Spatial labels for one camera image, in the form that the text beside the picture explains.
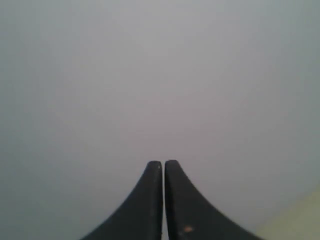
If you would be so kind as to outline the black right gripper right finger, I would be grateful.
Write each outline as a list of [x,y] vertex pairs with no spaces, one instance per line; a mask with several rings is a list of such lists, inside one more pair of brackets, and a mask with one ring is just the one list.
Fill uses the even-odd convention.
[[259,240],[215,208],[177,160],[164,165],[165,212],[170,240]]

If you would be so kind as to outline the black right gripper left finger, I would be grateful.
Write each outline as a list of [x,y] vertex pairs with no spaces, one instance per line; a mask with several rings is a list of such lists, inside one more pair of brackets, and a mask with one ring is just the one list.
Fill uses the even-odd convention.
[[150,161],[125,201],[83,239],[160,240],[162,227],[162,164],[159,161]]

